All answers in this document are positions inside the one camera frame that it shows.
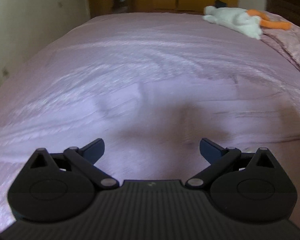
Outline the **lilac knitted sweater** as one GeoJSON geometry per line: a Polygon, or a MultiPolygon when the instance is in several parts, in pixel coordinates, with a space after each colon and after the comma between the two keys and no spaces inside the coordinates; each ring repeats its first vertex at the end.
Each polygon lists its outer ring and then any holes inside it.
{"type": "Polygon", "coordinates": [[[238,102],[231,80],[132,85],[100,98],[85,140],[104,140],[98,166],[118,180],[186,180],[207,165],[199,153],[201,139],[239,145],[230,114],[238,102]]]}

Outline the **pink quilted blanket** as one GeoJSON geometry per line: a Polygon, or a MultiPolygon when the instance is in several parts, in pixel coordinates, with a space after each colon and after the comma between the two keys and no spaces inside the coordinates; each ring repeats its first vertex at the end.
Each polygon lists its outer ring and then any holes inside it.
{"type": "Polygon", "coordinates": [[[263,29],[261,41],[273,48],[300,72],[300,27],[289,30],[263,29]]]}

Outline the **white orange plush toy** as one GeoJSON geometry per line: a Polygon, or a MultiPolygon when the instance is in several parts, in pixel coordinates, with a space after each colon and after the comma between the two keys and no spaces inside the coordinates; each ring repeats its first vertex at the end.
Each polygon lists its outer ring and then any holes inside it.
{"type": "Polygon", "coordinates": [[[257,40],[261,39],[263,28],[289,30],[292,27],[289,22],[272,21],[264,12],[255,9],[207,6],[204,8],[203,20],[257,40]]]}

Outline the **dark wooden headboard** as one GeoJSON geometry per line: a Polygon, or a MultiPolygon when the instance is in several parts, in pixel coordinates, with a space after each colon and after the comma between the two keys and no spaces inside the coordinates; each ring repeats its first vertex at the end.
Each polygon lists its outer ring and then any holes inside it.
{"type": "Polygon", "coordinates": [[[266,11],[300,27],[300,0],[266,0],[266,11]]]}

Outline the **pink floral bed sheet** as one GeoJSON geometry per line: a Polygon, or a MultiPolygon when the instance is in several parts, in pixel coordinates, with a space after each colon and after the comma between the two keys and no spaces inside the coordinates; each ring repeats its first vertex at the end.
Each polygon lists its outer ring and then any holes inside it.
{"type": "Polygon", "coordinates": [[[104,140],[97,167],[119,181],[187,180],[199,142],[267,147],[298,191],[300,72],[272,43],[199,15],[94,18],[48,45],[0,87],[0,231],[10,184],[34,150],[104,140]]]}

